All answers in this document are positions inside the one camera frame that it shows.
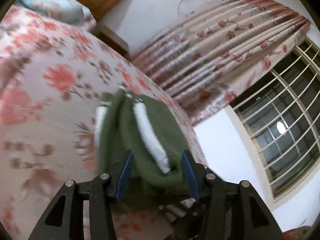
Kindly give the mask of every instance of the bed sheet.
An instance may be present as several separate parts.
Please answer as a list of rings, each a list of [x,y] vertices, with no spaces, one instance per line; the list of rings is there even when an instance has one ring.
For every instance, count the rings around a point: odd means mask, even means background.
[[[28,239],[66,180],[94,178],[99,96],[122,83],[165,102],[205,164],[184,110],[140,70],[84,29],[10,8],[0,24],[0,220],[13,239]],[[87,208],[84,214],[89,239]],[[118,239],[171,233],[155,210],[113,218]]]

